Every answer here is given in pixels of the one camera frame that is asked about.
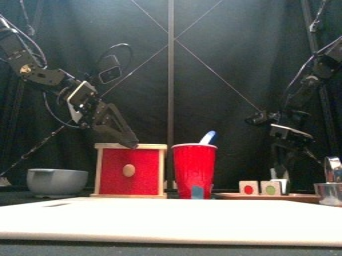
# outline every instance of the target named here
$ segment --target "red cube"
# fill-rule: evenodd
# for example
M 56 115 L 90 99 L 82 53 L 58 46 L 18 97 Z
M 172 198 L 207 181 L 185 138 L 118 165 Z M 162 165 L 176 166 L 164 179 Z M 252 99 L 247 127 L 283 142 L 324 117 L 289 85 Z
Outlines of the red cube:
M 97 143 L 94 192 L 97 197 L 164 198 L 166 145 L 138 144 L 129 149 L 116 143 Z

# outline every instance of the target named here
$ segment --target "small cube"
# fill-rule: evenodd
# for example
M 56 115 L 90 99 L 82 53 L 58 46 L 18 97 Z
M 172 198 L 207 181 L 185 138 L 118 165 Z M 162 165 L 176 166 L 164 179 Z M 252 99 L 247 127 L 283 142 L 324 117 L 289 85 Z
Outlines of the small cube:
M 281 195 L 281 185 L 279 181 L 261 181 L 261 195 L 279 196 Z
M 259 183 L 256 180 L 241 180 L 239 182 L 241 195 L 259 195 Z

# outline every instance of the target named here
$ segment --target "red cup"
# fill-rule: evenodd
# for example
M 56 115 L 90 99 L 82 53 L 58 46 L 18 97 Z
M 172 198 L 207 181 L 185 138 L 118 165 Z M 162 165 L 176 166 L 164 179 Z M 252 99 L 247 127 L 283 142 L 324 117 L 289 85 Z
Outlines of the red cup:
M 180 199 L 209 199 L 216 147 L 188 143 L 172 146 L 173 168 Z

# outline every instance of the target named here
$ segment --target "cable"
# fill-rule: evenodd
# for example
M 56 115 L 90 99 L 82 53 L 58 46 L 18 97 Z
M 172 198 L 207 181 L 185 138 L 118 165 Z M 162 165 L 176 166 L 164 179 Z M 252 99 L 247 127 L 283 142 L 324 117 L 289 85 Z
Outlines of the cable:
M 132 48 L 130 48 L 130 46 L 129 46 L 128 44 L 125 44 L 125 43 L 120 43 L 120 44 L 112 45 L 112 46 L 104 51 L 104 53 L 100 55 L 100 57 L 98 57 L 96 63 L 98 64 L 98 62 L 101 61 L 101 59 L 102 59 L 104 57 L 106 57 L 106 56 L 110 55 L 110 54 L 109 54 L 110 51 L 112 51 L 113 49 L 118 48 L 118 47 L 126 48 L 126 49 L 128 49 L 128 52 L 129 52 L 129 59 L 128 59 L 128 62 L 126 62 L 126 64 L 125 64 L 125 67 L 121 69 L 122 71 L 125 71 L 125 69 L 128 68 L 128 66 L 129 66 L 129 64 L 130 64 L 132 56 L 133 56 Z

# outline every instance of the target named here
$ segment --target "table surface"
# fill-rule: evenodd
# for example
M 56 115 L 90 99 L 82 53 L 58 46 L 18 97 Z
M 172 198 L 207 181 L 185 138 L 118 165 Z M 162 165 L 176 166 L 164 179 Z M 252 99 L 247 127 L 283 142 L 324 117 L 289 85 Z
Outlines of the table surface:
M 340 214 L 276 200 L 78 197 L 0 207 L 14 220 L 1 223 L 0 239 L 340 247 Z

